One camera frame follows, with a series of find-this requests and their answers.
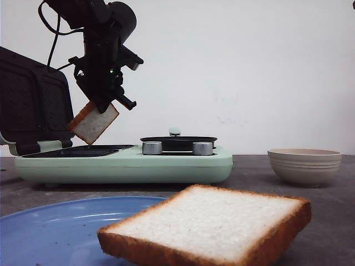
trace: white bread slice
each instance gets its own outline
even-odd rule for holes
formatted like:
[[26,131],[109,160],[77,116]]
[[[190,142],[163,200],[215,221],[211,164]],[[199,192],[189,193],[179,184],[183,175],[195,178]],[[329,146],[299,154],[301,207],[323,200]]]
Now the white bread slice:
[[79,138],[91,145],[118,115],[119,113],[112,104],[109,105],[103,114],[100,114],[95,103],[90,101],[67,127]]
[[264,266],[310,220],[303,198],[194,185],[98,238],[103,252],[140,266]]

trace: gray countertop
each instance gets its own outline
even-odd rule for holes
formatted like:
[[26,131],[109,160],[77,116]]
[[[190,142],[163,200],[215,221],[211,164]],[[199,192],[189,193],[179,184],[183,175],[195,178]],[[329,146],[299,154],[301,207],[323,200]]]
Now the gray countertop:
[[[1,158],[1,216],[84,198],[106,196],[169,197],[187,185],[45,185],[22,180],[13,157]],[[219,187],[308,198],[311,223],[295,238],[275,265],[355,265],[355,156],[344,156],[331,183],[302,188],[283,183],[272,171],[266,155],[234,156],[230,177]]]

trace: beige bowl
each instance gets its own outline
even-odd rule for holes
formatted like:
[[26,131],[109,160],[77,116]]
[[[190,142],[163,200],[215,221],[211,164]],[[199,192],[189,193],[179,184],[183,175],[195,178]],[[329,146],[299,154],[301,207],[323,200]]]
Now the beige bowl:
[[342,159],[340,152],[326,150],[273,149],[267,154],[281,179],[307,187],[328,182],[339,170]]

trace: pan lid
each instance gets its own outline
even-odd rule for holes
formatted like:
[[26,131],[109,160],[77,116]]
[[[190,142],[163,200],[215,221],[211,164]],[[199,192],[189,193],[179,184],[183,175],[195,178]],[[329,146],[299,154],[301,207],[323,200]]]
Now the pan lid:
[[73,119],[65,75],[0,47],[0,137],[18,155],[40,152],[38,141],[59,140],[71,147]]

